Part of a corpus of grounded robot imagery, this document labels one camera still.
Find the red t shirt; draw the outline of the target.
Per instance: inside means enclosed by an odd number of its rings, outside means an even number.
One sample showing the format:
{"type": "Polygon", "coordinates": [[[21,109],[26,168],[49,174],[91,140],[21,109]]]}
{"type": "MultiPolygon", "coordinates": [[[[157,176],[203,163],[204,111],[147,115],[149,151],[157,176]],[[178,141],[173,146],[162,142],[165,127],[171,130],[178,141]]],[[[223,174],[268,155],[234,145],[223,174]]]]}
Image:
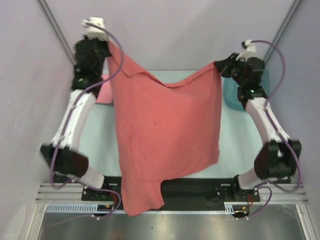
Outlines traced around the red t shirt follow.
{"type": "Polygon", "coordinates": [[[213,63],[163,83],[114,43],[108,58],[124,211],[164,205],[161,184],[218,162],[222,81],[213,63]]]}

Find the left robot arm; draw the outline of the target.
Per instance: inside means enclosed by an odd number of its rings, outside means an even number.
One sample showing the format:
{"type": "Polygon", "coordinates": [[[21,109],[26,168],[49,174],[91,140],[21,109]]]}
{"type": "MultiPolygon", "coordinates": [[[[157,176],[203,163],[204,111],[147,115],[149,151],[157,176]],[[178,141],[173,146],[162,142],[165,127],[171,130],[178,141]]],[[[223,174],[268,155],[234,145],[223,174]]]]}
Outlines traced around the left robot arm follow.
{"type": "Polygon", "coordinates": [[[49,144],[43,143],[40,153],[50,168],[50,180],[59,173],[93,188],[99,200],[110,195],[105,177],[90,167],[88,157],[79,153],[81,135],[88,115],[101,89],[105,58],[111,56],[108,42],[84,38],[75,44],[73,81],[69,102],[62,122],[49,144]]]}

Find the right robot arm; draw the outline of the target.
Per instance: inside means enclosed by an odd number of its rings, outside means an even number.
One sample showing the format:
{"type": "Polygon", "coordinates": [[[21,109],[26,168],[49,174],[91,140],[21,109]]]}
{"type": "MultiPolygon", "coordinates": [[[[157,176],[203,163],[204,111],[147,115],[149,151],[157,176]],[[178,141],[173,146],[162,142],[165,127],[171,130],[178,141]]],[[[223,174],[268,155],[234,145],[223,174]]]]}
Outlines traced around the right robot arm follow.
{"type": "Polygon", "coordinates": [[[244,59],[232,53],[227,59],[216,61],[214,66],[222,77],[232,78],[238,84],[237,99],[253,120],[262,141],[253,168],[238,175],[238,183],[230,188],[231,196],[242,201],[250,189],[267,183],[276,185],[278,180],[299,173],[302,145],[283,130],[271,109],[268,95],[261,85],[265,71],[262,59],[244,59]]]}

